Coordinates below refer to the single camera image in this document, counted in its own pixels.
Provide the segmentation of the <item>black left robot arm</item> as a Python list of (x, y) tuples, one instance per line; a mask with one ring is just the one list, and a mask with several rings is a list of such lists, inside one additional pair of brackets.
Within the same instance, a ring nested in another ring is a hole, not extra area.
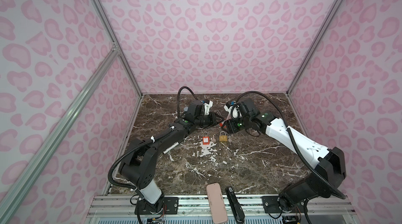
[(163, 209), (164, 194), (156, 185), (158, 158), (175, 144), (180, 144), (195, 130), (219, 124), (218, 115), (211, 111), (211, 100), (194, 100), (187, 111), (159, 134), (146, 140), (135, 140), (129, 150), (119, 157), (108, 174), (110, 183), (133, 189), (142, 199), (147, 211), (158, 214)]

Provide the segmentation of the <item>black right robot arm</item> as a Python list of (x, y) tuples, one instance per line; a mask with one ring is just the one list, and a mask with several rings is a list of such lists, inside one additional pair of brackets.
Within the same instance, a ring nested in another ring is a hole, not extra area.
[(296, 153), (310, 174), (286, 186), (278, 195), (278, 207), (290, 212), (302, 202), (316, 197), (345, 199), (338, 189), (346, 178), (344, 153), (339, 148), (321, 145), (290, 127), (270, 111), (261, 112), (252, 99), (229, 101), (224, 106), (229, 118), (222, 129), (228, 134), (254, 130), (273, 138)]

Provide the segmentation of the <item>brass padlock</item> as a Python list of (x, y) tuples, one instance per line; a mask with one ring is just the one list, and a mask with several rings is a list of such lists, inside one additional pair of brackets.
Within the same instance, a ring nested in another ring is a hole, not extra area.
[(228, 135), (226, 132), (221, 131), (219, 134), (219, 142), (228, 142)]

